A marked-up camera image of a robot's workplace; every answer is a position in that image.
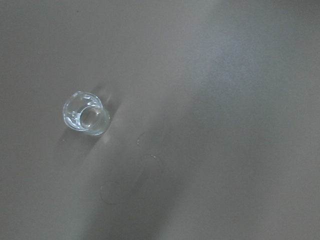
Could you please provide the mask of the small clear glass cup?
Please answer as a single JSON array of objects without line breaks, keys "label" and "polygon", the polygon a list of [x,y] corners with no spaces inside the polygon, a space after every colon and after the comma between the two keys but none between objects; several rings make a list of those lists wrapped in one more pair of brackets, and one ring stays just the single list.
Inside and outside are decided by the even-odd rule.
[{"label": "small clear glass cup", "polygon": [[68,98],[64,103],[62,116],[70,129],[89,136],[105,133],[111,123],[110,114],[100,98],[84,91],[76,91]]}]

